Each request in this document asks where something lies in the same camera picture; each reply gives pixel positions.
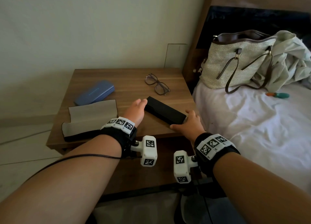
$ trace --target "wire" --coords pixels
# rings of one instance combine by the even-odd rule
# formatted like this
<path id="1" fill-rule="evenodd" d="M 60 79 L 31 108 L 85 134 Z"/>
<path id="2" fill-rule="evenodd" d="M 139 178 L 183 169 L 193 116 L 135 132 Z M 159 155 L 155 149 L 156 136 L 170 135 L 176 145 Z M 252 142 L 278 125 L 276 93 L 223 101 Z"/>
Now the wire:
<path id="1" fill-rule="evenodd" d="M 10 143 L 10 142 L 14 142 L 14 141 L 19 141 L 21 139 L 25 139 L 25 138 L 28 138 L 28 137 L 31 137 L 31 136 L 35 136 L 35 135 L 38 135 L 38 134 L 41 134 L 41 133 L 44 133 L 44 132 L 49 132 L 49 131 L 51 131 L 51 129 L 43 131 L 43 132 L 37 132 L 37 133 L 31 134 L 31 135 L 28 135 L 28 136 L 20 137 L 20 138 L 17 138 L 17 139 L 13 139 L 13 140 L 10 140 L 10 141 L 1 142 L 0 145 L 4 145 L 4 144 Z"/>
<path id="2" fill-rule="evenodd" d="M 87 156 L 95 156 L 95 157 L 105 157 L 105 158 L 113 158 L 113 159 L 135 159 L 135 158 L 141 158 L 141 156 L 138 156 L 138 157 L 130 157 L 130 158 L 120 158 L 120 157 L 113 157 L 113 156 L 109 156 L 109 155 L 104 155 L 104 154 L 78 154 L 78 155 L 72 155 L 72 156 L 69 156 L 69 157 L 66 157 L 66 158 L 62 158 L 62 159 L 59 159 L 47 166 L 45 166 L 44 168 L 42 168 L 41 170 L 37 171 L 35 174 L 33 174 L 31 177 L 29 177 L 26 181 L 28 181 L 30 178 L 32 178 L 33 176 L 37 175 L 39 172 L 45 170 L 46 168 L 48 167 L 51 167 L 52 165 L 54 164 L 57 164 L 59 162 L 62 162 L 62 161 L 65 161 L 65 160 L 68 160 L 68 159 L 72 159 L 72 158 L 78 158 L 78 157 L 87 157 Z"/>
<path id="3" fill-rule="evenodd" d="M 207 205 L 207 202 L 206 202 L 206 198 L 205 198 L 203 195 L 201 195 L 201 196 L 202 196 L 202 198 L 204 199 L 205 207 L 206 207 L 206 210 L 207 210 L 207 212 L 208 212 L 208 216 L 210 217 L 211 223 L 214 224 L 213 221 L 212 221 L 212 218 L 211 218 L 210 210 L 208 209 L 208 205 Z"/>

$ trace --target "bag handle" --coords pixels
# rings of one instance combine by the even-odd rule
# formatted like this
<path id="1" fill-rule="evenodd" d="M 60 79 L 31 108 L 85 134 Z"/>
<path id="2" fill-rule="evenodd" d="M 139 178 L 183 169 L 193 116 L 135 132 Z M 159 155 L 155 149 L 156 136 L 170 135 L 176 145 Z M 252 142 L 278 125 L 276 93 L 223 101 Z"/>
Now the bag handle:
<path id="1" fill-rule="evenodd" d="M 223 72 L 225 71 L 225 69 L 228 67 L 228 65 L 231 63 L 232 60 L 236 59 L 238 61 L 237 65 L 236 65 L 236 68 L 234 70 L 234 72 L 232 73 L 232 75 L 230 76 L 229 80 L 227 81 L 227 84 L 226 84 L 226 87 L 225 87 L 225 91 L 226 93 L 228 94 L 231 94 L 231 93 L 234 93 L 236 92 L 241 86 L 246 86 L 248 88 L 252 88 L 252 89 L 255 89 L 255 90 L 259 90 L 259 89 L 262 89 L 264 88 L 267 83 L 271 80 L 271 75 L 272 75 L 272 60 L 273 60 L 273 57 L 271 55 L 271 46 L 268 46 L 267 49 L 265 51 L 269 51 L 269 53 L 266 53 L 266 54 L 262 54 L 260 55 L 258 58 L 256 58 L 254 61 L 252 61 L 250 64 L 246 65 L 244 68 L 242 68 L 241 70 L 244 70 L 246 69 L 248 66 L 252 65 L 255 61 L 257 61 L 260 57 L 262 56 L 265 56 L 265 55 L 269 55 L 271 57 L 271 60 L 270 60 L 270 63 L 269 63 L 269 66 L 267 68 L 267 73 L 266 73 L 266 77 L 265 77 L 265 80 L 263 82 L 263 84 L 259 87 L 259 88 L 256 88 L 256 87 L 253 87 L 253 86 L 250 86 L 250 85 L 247 85 L 247 84 L 242 84 L 240 86 L 238 86 L 237 88 L 233 89 L 232 91 L 229 91 L 229 85 L 231 83 L 231 80 L 236 72 L 236 70 L 238 69 L 238 66 L 239 66 L 239 56 L 240 56 L 240 53 L 242 52 L 242 49 L 239 48 L 235 51 L 236 55 L 235 57 L 231 58 L 227 64 L 225 65 L 224 69 L 221 71 L 221 73 L 219 74 L 219 76 L 216 78 L 216 79 L 219 79 Z"/>

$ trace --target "white wall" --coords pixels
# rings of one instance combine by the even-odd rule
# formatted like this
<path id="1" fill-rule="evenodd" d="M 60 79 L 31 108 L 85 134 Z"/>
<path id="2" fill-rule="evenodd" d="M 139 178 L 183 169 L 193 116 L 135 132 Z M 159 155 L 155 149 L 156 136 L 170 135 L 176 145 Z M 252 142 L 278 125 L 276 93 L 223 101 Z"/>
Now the white wall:
<path id="1" fill-rule="evenodd" d="M 204 0 L 0 0 L 0 119 L 56 114 L 76 68 L 163 67 Z"/>

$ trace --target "woven handbag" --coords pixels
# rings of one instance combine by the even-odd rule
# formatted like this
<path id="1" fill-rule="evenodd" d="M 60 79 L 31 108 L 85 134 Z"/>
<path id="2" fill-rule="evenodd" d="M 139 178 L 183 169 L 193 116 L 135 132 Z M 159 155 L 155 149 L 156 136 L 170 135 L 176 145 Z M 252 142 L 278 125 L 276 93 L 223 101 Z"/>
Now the woven handbag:
<path id="1" fill-rule="evenodd" d="M 225 88 L 230 94 L 241 86 L 262 89 L 271 78 L 271 49 L 276 36 L 270 36 L 256 30 L 237 33 L 222 33 L 212 41 L 208 58 L 202 63 L 200 79 L 211 88 Z M 248 85 L 262 62 L 270 58 L 265 82 L 258 88 Z M 230 86 L 240 85 L 229 91 Z"/>

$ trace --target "glasses lens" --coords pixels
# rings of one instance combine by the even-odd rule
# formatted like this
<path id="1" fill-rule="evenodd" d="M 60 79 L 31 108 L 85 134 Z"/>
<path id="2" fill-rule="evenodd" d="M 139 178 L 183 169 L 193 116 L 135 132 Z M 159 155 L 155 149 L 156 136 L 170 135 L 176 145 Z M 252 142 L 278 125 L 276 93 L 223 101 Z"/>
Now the glasses lens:
<path id="1" fill-rule="evenodd" d="M 156 83 L 157 80 L 158 80 L 158 78 L 157 78 L 155 75 L 149 74 L 148 77 L 146 77 L 145 82 L 146 82 L 148 85 L 151 85 L 151 84 Z"/>
<path id="2" fill-rule="evenodd" d="M 156 93 L 158 93 L 159 95 L 163 95 L 167 92 L 169 92 L 169 88 L 167 87 L 167 85 L 165 85 L 164 83 L 159 83 L 156 87 L 155 87 L 155 91 Z"/>

